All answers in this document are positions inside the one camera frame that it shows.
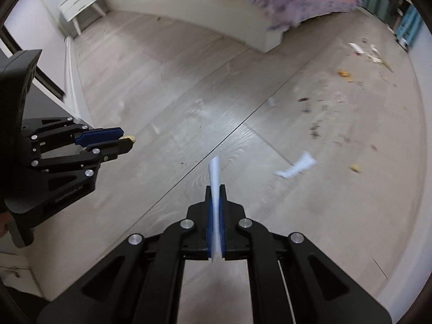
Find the small tan peanut snack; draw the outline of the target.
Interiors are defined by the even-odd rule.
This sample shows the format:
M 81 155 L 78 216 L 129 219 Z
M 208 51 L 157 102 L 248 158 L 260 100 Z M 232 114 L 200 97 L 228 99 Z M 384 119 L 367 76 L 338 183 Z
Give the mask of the small tan peanut snack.
M 124 135 L 124 136 L 120 137 L 120 140 L 130 140 L 133 143 L 136 142 L 136 138 L 133 135 Z

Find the white paper sheet scrap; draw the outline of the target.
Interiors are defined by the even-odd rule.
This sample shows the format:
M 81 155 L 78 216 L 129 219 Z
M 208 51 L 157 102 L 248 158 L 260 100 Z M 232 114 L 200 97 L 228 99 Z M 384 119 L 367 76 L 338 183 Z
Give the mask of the white paper sheet scrap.
M 216 156 L 209 163 L 210 174 L 210 218 L 211 226 L 209 227 L 211 240 L 211 259 L 212 261 L 219 260 L 223 254 L 223 244 L 225 236 L 224 218 L 222 210 L 221 184 L 220 184 L 220 157 Z

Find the torn white paper strip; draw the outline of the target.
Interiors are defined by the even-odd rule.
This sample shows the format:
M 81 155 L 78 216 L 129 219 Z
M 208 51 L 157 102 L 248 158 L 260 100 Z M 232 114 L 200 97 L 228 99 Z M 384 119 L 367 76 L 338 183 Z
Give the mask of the torn white paper strip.
M 317 161 L 307 151 L 303 151 L 301 157 L 287 170 L 279 170 L 275 172 L 276 176 L 284 179 L 292 179 L 315 166 Z

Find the small tan food crumb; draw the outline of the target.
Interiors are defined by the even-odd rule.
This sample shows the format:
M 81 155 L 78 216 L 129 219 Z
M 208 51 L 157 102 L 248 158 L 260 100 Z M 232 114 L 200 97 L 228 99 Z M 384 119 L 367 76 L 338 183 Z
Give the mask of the small tan food crumb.
M 350 166 L 350 169 L 356 173 L 360 173 L 361 172 L 361 167 L 359 164 L 352 164 Z

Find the white bedside table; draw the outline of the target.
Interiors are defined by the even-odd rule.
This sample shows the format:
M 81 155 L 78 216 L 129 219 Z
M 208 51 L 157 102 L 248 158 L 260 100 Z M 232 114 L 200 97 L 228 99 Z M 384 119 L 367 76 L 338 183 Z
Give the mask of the white bedside table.
M 88 7 L 94 9 L 102 17 L 106 17 L 106 12 L 98 4 L 98 0 L 64 0 L 60 5 L 59 9 L 67 22 L 72 21 L 77 35 L 81 35 L 77 16 Z

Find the small white paper scrap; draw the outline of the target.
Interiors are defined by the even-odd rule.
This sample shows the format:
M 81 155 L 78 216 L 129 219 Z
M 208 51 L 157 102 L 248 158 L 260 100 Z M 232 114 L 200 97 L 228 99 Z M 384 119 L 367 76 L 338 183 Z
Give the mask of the small white paper scrap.
M 270 97 L 267 100 L 267 104 L 268 104 L 269 107 L 275 107 L 275 100 L 272 97 Z

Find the orange peel pieces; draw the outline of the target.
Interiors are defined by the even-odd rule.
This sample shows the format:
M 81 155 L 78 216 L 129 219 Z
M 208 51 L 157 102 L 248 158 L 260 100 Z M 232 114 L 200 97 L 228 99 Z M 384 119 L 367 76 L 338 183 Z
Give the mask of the orange peel pieces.
M 340 77 L 345 78 L 347 82 L 349 82 L 349 83 L 353 82 L 352 74 L 350 72 L 344 71 L 344 70 L 339 70 L 338 74 Z

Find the white wrapper litter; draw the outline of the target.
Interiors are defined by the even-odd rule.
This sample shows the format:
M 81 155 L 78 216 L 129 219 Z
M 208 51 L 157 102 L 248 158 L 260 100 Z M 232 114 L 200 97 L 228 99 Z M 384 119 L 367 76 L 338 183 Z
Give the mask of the white wrapper litter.
M 355 52 L 355 54 L 359 56 L 365 55 L 369 58 L 373 63 L 383 64 L 384 60 L 378 51 L 378 49 L 374 45 L 370 45 L 370 53 L 361 48 L 357 43 L 350 42 L 350 48 Z

